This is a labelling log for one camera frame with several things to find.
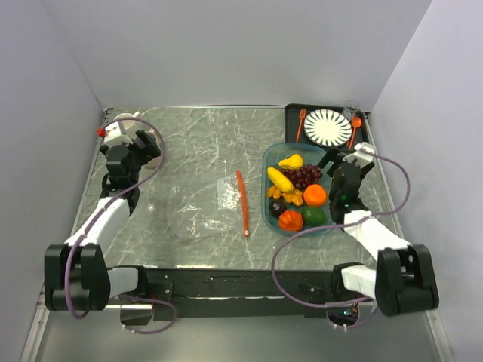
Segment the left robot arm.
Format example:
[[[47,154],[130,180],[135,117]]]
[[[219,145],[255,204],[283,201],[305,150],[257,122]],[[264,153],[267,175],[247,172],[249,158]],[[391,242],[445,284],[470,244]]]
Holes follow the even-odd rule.
[[[126,225],[140,198],[140,171],[149,162],[160,166],[165,157],[159,132],[139,130],[129,143],[103,145],[107,172],[93,213],[63,244],[45,251],[45,305],[50,311],[70,311],[83,318],[103,310],[108,301],[124,294],[144,301],[150,292],[146,270],[140,265],[108,268],[104,251]]]

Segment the red grape bunch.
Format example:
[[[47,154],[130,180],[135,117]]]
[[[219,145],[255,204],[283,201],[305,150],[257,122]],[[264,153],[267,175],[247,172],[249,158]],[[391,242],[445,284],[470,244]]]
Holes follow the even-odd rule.
[[[319,184],[322,178],[321,168],[312,164],[304,165],[298,170],[281,170],[294,185],[294,188],[304,191],[312,184]]]

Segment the orange tangerine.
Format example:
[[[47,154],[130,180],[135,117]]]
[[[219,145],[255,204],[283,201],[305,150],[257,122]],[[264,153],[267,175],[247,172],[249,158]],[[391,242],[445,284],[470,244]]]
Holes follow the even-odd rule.
[[[319,184],[308,186],[303,192],[304,202],[312,207],[322,207],[328,199],[328,194],[324,187]]]

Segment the clear zip top bag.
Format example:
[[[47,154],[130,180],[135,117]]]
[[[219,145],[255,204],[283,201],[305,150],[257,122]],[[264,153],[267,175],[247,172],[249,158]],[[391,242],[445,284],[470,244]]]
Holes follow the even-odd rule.
[[[183,241],[243,232],[243,216],[235,173],[203,176],[171,187],[168,225]]]

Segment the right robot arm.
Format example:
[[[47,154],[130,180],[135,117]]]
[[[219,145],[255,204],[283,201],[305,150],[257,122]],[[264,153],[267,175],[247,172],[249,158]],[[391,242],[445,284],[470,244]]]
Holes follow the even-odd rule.
[[[318,163],[331,178],[328,206],[332,221],[376,260],[377,267],[338,265],[331,294],[347,300],[354,293],[374,299],[385,316],[438,308],[439,294],[429,249],[391,232],[359,197],[362,180],[378,156],[368,143],[351,152],[329,149]]]

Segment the yellow bumpy fruit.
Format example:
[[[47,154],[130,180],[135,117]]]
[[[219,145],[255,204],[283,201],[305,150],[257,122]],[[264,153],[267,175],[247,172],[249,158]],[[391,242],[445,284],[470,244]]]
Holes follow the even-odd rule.
[[[304,165],[304,160],[301,155],[293,154],[292,156],[280,160],[278,166],[282,170],[299,170]]]

